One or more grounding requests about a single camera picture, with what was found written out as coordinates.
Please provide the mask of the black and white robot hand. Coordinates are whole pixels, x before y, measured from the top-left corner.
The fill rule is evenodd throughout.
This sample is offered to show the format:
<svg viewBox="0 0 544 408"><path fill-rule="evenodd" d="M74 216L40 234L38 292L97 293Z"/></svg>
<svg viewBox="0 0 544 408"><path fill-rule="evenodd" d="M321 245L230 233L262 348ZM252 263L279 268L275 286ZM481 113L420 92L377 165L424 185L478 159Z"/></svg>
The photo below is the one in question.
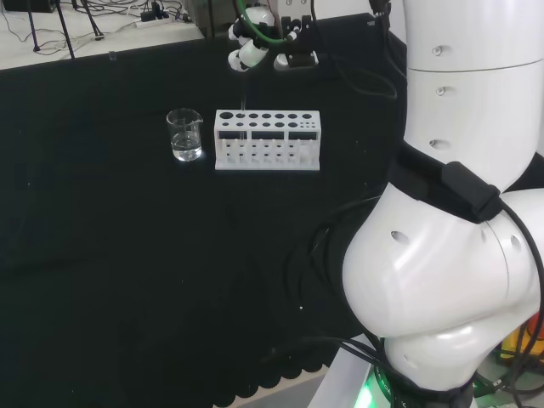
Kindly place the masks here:
<svg viewBox="0 0 544 408"><path fill-rule="evenodd" d="M234 1L236 20L228 31L239 48L228 56L231 69L246 72L271 57L277 71L319 64L310 1Z"/></svg>

